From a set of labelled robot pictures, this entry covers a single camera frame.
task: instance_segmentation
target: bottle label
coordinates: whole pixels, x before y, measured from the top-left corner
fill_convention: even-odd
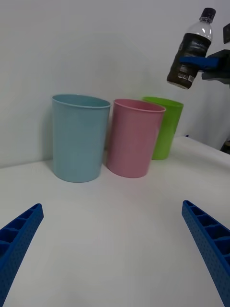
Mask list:
[[[211,42],[198,34],[186,33],[175,56],[167,81],[190,88],[199,69],[191,64],[181,64],[180,57],[205,57]]]

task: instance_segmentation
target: pink cup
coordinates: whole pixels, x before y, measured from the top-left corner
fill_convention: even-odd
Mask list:
[[[107,167],[128,178],[143,177],[151,162],[165,108],[141,100],[114,101]]]

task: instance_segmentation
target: blue gripper pad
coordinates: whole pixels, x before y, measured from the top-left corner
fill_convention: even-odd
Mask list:
[[[38,203],[0,230],[0,307],[43,217]]]
[[[230,307],[230,230],[184,201],[182,216],[205,261],[225,307]]]

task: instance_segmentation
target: plastic cup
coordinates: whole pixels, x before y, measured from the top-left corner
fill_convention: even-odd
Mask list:
[[[158,97],[143,97],[143,100],[166,108],[155,150],[152,156],[153,160],[166,159],[169,155],[171,144],[184,105],[177,101]]]
[[[99,176],[110,106],[90,96],[53,96],[53,171],[57,177],[86,182]]]
[[[113,173],[145,176],[151,162],[165,108],[141,100],[114,101],[107,167]]]

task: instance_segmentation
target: cup rim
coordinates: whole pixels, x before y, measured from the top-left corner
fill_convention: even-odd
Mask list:
[[[58,100],[58,97],[61,98],[61,96],[76,96],[76,97],[82,96],[82,97],[87,97],[87,98],[93,98],[93,99],[101,100],[101,102],[106,103],[106,105],[105,106],[81,106],[81,105],[78,105],[78,104],[75,105],[75,104],[66,103],[64,101]],[[101,98],[98,98],[98,97],[94,97],[94,96],[81,95],[81,94],[56,94],[56,95],[52,96],[52,100],[55,101],[55,102],[58,102],[62,105],[65,105],[65,106],[80,107],[80,108],[85,108],[85,109],[105,109],[105,108],[111,107],[111,103],[107,100],[104,100],[104,99],[101,99]]]
[[[142,99],[145,102],[150,102],[150,103],[155,103],[155,104],[159,104],[160,106],[165,106],[165,107],[178,107],[178,108],[183,108],[184,104],[179,102],[179,101],[175,101],[175,100],[171,100],[168,98],[162,98],[162,97],[156,97],[156,96],[144,96],[142,97]],[[157,101],[153,101],[154,99],[160,99],[162,100],[162,102],[157,102]]]
[[[127,109],[130,109],[130,110],[135,110],[135,111],[140,111],[140,112],[147,112],[147,113],[163,113],[163,112],[166,111],[165,107],[160,106],[160,105],[155,104],[155,103],[151,103],[151,105],[155,107],[155,109],[153,108],[151,110],[151,109],[141,109],[141,108],[137,108],[137,107],[126,106],[126,105],[122,104],[121,101],[138,101],[138,102],[141,102],[143,105],[148,105],[148,106],[150,105],[149,102],[146,102],[146,101],[143,101],[143,100],[139,100],[139,99],[129,99],[129,98],[115,99],[114,100],[114,104],[118,105],[118,106],[121,106],[121,107],[124,107],[124,108],[127,108]]]

